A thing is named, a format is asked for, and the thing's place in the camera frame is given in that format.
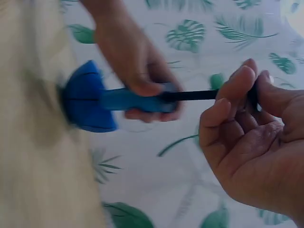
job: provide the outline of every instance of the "blue handle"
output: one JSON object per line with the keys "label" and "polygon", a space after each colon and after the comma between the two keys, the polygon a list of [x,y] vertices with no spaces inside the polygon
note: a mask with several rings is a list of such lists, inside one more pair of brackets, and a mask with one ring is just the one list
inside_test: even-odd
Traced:
{"label": "blue handle", "polygon": [[[172,91],[171,84],[165,84],[166,91]],[[166,103],[159,96],[138,96],[127,88],[102,90],[101,106],[109,111],[126,111],[132,108],[151,113],[172,113],[177,103]]]}

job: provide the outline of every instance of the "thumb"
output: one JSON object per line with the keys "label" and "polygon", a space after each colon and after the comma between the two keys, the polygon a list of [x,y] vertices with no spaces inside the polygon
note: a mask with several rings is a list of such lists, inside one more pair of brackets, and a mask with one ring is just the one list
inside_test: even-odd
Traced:
{"label": "thumb", "polygon": [[132,76],[126,80],[126,85],[139,96],[156,96],[164,90],[163,85],[150,80],[147,72],[133,73]]}
{"label": "thumb", "polygon": [[257,79],[257,94],[262,109],[279,118],[292,99],[301,93],[300,90],[286,90],[273,86],[268,71],[263,71]]}

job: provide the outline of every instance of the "leaf-print fabric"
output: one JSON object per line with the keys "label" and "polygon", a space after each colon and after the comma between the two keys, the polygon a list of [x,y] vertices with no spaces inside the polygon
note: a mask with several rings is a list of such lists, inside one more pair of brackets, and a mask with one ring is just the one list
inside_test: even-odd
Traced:
{"label": "leaf-print fabric", "polygon": [[176,50],[198,53],[205,33],[204,25],[194,20],[184,20],[168,32],[166,41],[171,48]]}
{"label": "leaf-print fabric", "polygon": [[[185,91],[221,88],[250,57],[270,71],[276,86],[304,89],[304,38],[292,29],[301,21],[302,1],[123,1]],[[96,24],[87,11],[76,0],[60,4],[78,64],[93,59],[107,88],[122,87],[95,44]],[[296,228],[285,215],[225,194],[199,146],[200,115],[213,104],[185,102],[180,120],[169,123],[113,112],[118,131],[90,134],[92,178],[107,228]]]}

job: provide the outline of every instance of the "black rod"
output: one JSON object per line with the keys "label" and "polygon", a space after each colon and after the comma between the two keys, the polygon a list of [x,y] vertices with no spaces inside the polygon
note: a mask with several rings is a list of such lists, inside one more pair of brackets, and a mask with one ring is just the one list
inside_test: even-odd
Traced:
{"label": "black rod", "polygon": [[165,102],[214,100],[219,90],[192,91],[192,92],[165,92],[161,99]]}

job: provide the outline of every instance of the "hand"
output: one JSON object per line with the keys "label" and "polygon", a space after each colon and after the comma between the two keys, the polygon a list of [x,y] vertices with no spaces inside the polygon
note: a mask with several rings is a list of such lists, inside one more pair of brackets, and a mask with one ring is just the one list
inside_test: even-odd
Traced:
{"label": "hand", "polygon": [[[256,80],[261,112],[246,103]],[[274,87],[268,71],[257,77],[251,59],[222,86],[201,115],[199,142],[230,197],[304,223],[303,113],[304,91]]]}
{"label": "hand", "polygon": [[[136,94],[158,95],[164,90],[159,84],[162,82],[171,82],[181,91],[181,86],[167,67],[166,61],[129,15],[121,13],[107,19],[97,18],[95,39],[119,79]],[[125,116],[150,123],[155,120],[176,120],[180,111],[179,103],[176,111],[171,114],[129,110]]]}

